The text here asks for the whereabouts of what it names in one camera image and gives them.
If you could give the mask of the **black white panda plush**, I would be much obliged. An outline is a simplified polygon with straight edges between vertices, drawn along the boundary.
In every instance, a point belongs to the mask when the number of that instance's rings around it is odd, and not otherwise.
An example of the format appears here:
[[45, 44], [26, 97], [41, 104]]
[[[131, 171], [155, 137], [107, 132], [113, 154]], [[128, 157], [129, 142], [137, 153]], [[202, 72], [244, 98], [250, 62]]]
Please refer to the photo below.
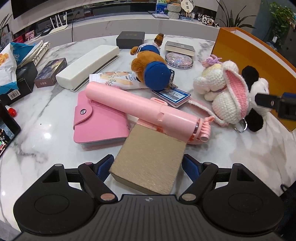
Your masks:
[[242, 77], [249, 90], [249, 109], [245, 121], [250, 131], [257, 132], [262, 129], [263, 118], [271, 109], [257, 105], [255, 96], [258, 93], [269, 94], [269, 83], [266, 79], [260, 78], [258, 71], [252, 66], [246, 66], [242, 70]]

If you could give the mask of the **pink selfie stick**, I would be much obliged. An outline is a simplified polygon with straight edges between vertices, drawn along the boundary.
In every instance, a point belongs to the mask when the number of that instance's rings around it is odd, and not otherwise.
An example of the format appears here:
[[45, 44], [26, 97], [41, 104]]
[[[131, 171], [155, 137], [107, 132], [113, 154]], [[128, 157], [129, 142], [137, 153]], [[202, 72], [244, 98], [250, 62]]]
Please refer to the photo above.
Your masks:
[[197, 145], [209, 140], [213, 116], [198, 118], [192, 114], [168, 106], [157, 98], [147, 99], [128, 91], [105, 84], [90, 82], [85, 89], [86, 97], [100, 104], [149, 123], [168, 136]]

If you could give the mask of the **brown teddy bear plush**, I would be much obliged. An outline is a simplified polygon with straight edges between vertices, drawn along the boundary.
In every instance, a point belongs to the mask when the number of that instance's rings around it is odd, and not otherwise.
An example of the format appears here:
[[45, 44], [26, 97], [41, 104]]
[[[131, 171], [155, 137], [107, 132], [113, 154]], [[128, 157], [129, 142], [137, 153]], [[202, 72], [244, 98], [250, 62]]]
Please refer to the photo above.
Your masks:
[[168, 68], [165, 59], [160, 55], [163, 40], [164, 34], [159, 33], [153, 42], [134, 46], [130, 51], [130, 54], [135, 56], [131, 70], [138, 81], [153, 91], [170, 88], [174, 79], [173, 70]]

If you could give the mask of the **glitter round compact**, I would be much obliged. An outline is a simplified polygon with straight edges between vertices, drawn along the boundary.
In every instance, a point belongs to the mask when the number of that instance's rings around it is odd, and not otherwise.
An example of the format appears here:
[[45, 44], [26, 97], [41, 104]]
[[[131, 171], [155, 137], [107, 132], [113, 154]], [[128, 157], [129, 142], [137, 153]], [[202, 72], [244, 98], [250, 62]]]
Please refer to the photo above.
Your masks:
[[190, 56], [174, 52], [168, 52], [165, 56], [165, 61], [171, 67], [183, 70], [192, 68], [194, 64]]

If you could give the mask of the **gold square box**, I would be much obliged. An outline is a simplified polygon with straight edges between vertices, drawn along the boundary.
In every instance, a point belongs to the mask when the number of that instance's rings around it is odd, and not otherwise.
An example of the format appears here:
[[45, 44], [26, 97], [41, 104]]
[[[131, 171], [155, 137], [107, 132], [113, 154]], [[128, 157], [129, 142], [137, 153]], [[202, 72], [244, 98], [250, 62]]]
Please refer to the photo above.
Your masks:
[[136, 124], [109, 172], [113, 178], [142, 193], [170, 194], [186, 143]]

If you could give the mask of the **purple card box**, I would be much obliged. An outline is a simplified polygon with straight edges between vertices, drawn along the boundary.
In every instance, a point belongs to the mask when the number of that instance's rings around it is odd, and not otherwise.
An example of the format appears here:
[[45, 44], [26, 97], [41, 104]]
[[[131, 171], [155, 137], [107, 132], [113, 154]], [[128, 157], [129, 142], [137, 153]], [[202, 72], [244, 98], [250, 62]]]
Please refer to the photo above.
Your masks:
[[53, 86], [57, 82], [56, 75], [67, 67], [66, 58], [49, 61], [34, 80], [37, 88]]

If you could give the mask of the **black barcode box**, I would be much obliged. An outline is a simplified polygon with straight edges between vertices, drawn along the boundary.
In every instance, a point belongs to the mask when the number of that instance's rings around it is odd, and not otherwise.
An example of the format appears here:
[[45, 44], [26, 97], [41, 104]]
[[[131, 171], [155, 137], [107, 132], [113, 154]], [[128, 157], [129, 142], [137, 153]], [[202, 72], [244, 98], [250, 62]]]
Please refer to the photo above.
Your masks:
[[10, 90], [5, 94], [1, 94], [1, 102], [3, 105], [11, 105], [15, 101], [27, 96], [33, 92], [34, 80], [38, 75], [37, 68], [33, 61], [25, 64], [16, 70], [18, 89]]

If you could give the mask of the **round paper fan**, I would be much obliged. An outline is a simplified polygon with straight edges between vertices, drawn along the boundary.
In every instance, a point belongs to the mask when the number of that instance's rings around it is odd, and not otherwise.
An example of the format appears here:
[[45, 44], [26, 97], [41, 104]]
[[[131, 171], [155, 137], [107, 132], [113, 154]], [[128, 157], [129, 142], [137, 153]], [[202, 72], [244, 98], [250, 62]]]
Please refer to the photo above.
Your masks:
[[194, 1], [192, 0], [181, 0], [181, 8], [186, 14], [190, 14], [194, 8]]

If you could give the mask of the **snack chip bag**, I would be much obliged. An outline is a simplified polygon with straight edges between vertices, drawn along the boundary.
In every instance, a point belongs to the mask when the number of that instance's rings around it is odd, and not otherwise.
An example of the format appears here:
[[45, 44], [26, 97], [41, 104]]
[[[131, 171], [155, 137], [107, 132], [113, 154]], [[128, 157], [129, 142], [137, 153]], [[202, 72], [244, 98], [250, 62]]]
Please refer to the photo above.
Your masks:
[[16, 83], [17, 66], [33, 47], [33, 45], [11, 42], [1, 51], [1, 94], [9, 92], [11, 89], [18, 89]]

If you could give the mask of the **red cap small bottle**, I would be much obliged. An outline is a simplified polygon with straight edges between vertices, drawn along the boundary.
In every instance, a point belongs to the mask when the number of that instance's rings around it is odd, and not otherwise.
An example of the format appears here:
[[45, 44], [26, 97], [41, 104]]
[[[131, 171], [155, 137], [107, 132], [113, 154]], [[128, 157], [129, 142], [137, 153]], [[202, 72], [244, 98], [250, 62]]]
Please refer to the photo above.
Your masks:
[[6, 107], [7, 111], [8, 111], [8, 113], [10, 114], [10, 116], [11, 116], [12, 118], [15, 118], [16, 115], [17, 115], [16, 110], [15, 110], [14, 108], [8, 106], [8, 105], [6, 105], [5, 107]]

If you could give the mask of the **white wifi router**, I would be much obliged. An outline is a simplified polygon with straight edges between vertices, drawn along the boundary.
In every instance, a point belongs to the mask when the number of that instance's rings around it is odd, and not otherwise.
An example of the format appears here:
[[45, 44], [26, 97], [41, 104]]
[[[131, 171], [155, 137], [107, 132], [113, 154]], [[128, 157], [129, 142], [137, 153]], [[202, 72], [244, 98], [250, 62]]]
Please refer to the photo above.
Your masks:
[[68, 16], [67, 12], [60, 17], [59, 15], [55, 15], [54, 18], [50, 17], [52, 29], [50, 30], [49, 34], [53, 34], [56, 32], [60, 32], [61, 30], [65, 30], [68, 27]]

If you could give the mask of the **potted green plant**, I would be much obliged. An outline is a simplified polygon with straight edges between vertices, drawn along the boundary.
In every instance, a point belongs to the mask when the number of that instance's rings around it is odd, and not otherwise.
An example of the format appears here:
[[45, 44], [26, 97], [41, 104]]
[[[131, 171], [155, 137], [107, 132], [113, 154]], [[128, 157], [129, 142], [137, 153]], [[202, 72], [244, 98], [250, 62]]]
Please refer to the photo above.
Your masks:
[[243, 17], [240, 14], [245, 10], [247, 5], [245, 5], [236, 15], [234, 15], [232, 9], [227, 9], [224, 1], [216, 1], [218, 4], [218, 9], [222, 11], [221, 16], [216, 14], [215, 21], [219, 25], [219, 27], [227, 27], [227, 28], [248, 28], [248, 29], [256, 29], [252, 24], [245, 23], [247, 18], [255, 17], [256, 15], [245, 15]]

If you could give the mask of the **dark navy gift box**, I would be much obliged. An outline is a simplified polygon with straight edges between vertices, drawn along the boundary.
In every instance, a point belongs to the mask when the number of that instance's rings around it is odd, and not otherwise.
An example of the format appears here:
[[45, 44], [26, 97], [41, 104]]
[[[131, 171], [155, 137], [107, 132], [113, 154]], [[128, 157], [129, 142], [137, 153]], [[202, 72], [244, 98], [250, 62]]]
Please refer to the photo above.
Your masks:
[[145, 32], [122, 31], [116, 38], [119, 49], [132, 49], [144, 43]]

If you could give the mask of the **orange storage box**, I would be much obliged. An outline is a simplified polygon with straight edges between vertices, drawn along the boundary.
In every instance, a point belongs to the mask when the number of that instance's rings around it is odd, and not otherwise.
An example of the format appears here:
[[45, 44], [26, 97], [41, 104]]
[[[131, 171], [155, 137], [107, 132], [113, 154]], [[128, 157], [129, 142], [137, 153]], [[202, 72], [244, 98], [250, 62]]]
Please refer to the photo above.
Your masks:
[[240, 28], [220, 28], [212, 54], [234, 62], [248, 85], [249, 109], [243, 123], [253, 132], [262, 129], [268, 106], [258, 106], [257, 93], [283, 95], [295, 93], [295, 67], [266, 43]]

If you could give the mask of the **pink snap wallet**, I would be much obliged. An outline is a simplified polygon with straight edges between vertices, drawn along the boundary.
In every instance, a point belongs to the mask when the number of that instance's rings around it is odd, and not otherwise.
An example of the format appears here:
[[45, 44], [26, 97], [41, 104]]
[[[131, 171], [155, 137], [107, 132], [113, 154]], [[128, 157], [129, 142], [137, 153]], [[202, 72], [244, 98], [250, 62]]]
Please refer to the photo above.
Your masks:
[[86, 150], [121, 145], [130, 133], [125, 113], [78, 93], [73, 121], [75, 143]]

